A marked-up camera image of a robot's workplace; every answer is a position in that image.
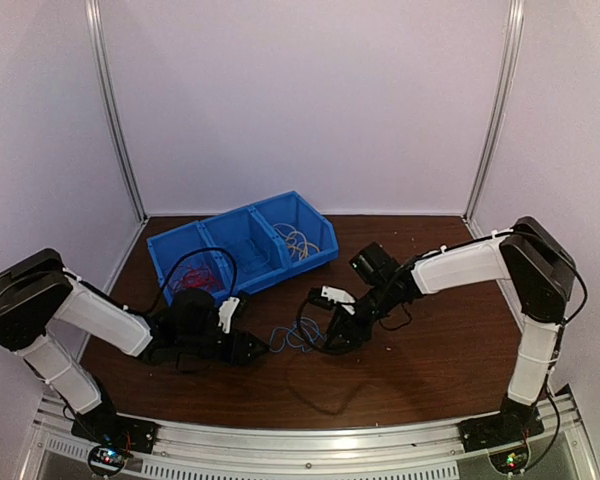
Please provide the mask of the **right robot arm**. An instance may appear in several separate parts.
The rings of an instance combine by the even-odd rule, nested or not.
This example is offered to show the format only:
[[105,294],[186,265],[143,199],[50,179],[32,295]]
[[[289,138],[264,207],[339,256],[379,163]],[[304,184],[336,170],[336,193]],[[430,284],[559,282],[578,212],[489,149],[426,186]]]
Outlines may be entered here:
[[369,291],[354,298],[322,287],[319,298],[333,317],[323,344],[329,354],[348,353],[371,338],[373,326],[396,307],[445,290],[508,281],[520,304],[523,329],[516,363],[492,430],[515,440],[531,424],[533,410],[557,363],[568,323],[566,307],[577,279],[574,260],[533,217],[461,245],[441,246],[403,263],[377,242],[350,261]]

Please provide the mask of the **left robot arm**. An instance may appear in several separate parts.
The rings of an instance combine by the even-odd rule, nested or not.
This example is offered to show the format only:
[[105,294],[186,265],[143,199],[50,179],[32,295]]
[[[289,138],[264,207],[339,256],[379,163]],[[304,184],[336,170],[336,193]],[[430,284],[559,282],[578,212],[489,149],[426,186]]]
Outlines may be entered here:
[[69,405],[103,444],[117,442],[124,424],[105,388],[68,353],[48,324],[58,320],[148,364],[180,357],[244,366],[269,346],[234,328],[245,295],[217,303],[205,290],[177,292],[163,310],[141,313],[112,300],[45,248],[0,272],[0,345],[21,357]]

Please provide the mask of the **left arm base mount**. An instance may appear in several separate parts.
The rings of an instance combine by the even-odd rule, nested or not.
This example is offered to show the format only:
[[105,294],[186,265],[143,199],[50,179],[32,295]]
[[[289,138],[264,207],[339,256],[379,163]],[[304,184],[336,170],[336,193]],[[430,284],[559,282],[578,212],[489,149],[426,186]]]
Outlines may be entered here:
[[110,479],[121,473],[134,452],[153,452],[158,424],[120,415],[106,393],[87,413],[79,413],[70,403],[65,403],[65,409],[71,413],[71,433],[94,443],[86,463],[96,477]]

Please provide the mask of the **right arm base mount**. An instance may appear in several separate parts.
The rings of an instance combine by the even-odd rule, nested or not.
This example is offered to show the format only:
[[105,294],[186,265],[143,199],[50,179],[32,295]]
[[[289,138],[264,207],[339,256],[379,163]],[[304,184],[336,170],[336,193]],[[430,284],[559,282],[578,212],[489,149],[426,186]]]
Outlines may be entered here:
[[523,405],[508,397],[493,414],[473,417],[458,424],[466,453],[487,450],[492,467],[500,474],[521,474],[531,463],[530,436],[544,427],[535,404]]

